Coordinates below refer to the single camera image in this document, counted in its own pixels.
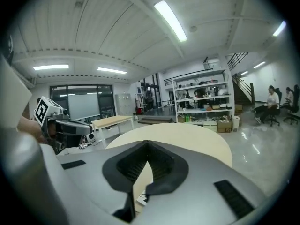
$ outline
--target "storage shelf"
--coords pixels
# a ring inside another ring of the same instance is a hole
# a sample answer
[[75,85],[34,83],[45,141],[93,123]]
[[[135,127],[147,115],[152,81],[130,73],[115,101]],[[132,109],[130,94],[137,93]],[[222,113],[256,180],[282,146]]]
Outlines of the storage shelf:
[[215,99],[215,98],[229,98],[229,97],[231,97],[231,95],[200,97],[200,98],[185,98],[185,99],[176,100],[176,102],[179,103],[179,102],[189,102],[189,101],[207,100],[207,99]]
[[176,82],[180,82],[180,81],[189,80],[189,79],[193,79],[193,78],[214,76],[214,75],[222,74],[224,71],[225,71],[225,69],[221,69],[221,68],[208,70],[208,71],[200,71],[200,72],[182,75],[180,77],[173,78],[173,80]]
[[189,87],[185,87],[185,88],[177,88],[177,89],[174,89],[174,91],[189,90],[189,89],[201,88],[201,87],[211,87],[211,86],[227,84],[227,83],[228,82],[212,82],[212,83],[207,83],[207,84],[202,84],[202,85],[189,86]]
[[230,109],[216,109],[211,111],[200,110],[198,108],[186,109],[185,111],[178,111],[177,113],[217,113],[217,112],[230,112]]

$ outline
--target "white shirt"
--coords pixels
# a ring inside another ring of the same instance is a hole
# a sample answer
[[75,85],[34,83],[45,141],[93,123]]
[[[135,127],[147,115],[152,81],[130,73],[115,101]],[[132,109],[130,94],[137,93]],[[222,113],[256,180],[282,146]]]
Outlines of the white shirt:
[[292,92],[289,92],[289,93],[287,94],[286,98],[290,100],[290,103],[289,103],[289,104],[290,104],[290,106],[292,106],[292,105],[293,105],[293,102],[294,102],[294,95],[293,95],[293,93],[292,93]]
[[268,100],[267,100],[267,104],[268,106],[271,105],[275,105],[275,104],[279,104],[279,96],[277,93],[273,93],[273,95],[269,94],[268,96]]

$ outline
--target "ceiling panel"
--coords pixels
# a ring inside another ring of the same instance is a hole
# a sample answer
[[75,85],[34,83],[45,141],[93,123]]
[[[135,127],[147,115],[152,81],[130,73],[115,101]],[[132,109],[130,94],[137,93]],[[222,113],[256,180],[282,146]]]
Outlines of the ceiling panel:
[[12,29],[15,57],[19,56],[15,66],[23,66],[24,74],[34,77],[32,67],[37,64],[70,64],[68,74],[40,72],[46,77],[43,81],[52,76],[57,80],[58,75],[96,78],[100,65],[127,71],[123,79],[132,79],[224,48],[238,19],[241,23],[232,31],[231,52],[261,47],[281,22],[259,0],[245,0],[241,14],[235,14],[240,7],[237,0],[165,0],[187,35],[188,40],[181,43],[154,8],[158,1],[33,0]]
[[243,20],[241,27],[237,30],[233,44],[260,44],[272,36],[273,26],[267,22]]

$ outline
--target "fluorescent light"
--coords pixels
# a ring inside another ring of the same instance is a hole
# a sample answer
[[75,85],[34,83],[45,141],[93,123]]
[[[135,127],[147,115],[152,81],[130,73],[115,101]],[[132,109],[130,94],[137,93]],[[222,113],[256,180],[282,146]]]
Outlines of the fluorescent light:
[[34,67],[34,70],[44,70],[44,69],[57,69],[57,68],[69,68],[68,64],[58,64],[58,65],[48,65],[48,66],[40,66]]
[[266,62],[261,62],[260,64],[256,65],[254,68],[258,68],[259,66],[261,66],[262,64],[265,64]]
[[166,19],[168,24],[171,26],[179,41],[187,41],[187,36],[182,29],[177,17],[165,1],[161,1],[154,5],[158,12]]
[[248,73],[248,71],[246,71],[246,72],[243,72],[243,73],[241,74],[241,76],[245,75],[246,73]]
[[61,94],[60,97],[66,97],[67,95],[66,94]]
[[118,71],[118,70],[114,70],[114,69],[103,68],[103,67],[98,67],[98,71],[105,71],[105,72],[112,72],[112,73],[122,73],[122,74],[127,73],[127,72]]
[[285,26],[286,26],[286,22],[282,21],[282,23],[280,24],[280,26],[274,32],[273,36],[277,37],[282,32],[282,30],[285,28]]

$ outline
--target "black office chair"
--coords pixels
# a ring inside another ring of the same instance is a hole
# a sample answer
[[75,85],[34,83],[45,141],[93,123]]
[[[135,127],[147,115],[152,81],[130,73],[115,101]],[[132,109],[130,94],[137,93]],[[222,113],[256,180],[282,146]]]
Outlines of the black office chair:
[[287,109],[291,112],[285,119],[283,119],[283,122],[286,120],[291,120],[291,124],[293,124],[293,121],[296,122],[296,124],[298,124],[298,120],[295,119],[295,117],[293,117],[293,113],[296,113],[299,111],[299,106],[298,106],[298,100],[299,100],[299,93],[300,93],[300,89],[298,85],[294,86],[294,101],[292,104],[292,107],[288,107]]
[[[278,94],[279,105],[280,105],[282,92],[279,90],[279,88],[276,88],[275,92]],[[274,109],[274,111],[266,119],[266,121],[271,121],[271,127],[273,126],[273,122],[278,123],[278,126],[280,126],[280,122],[278,122],[277,119],[276,119],[276,116],[278,116],[279,114],[280,114],[280,109]]]

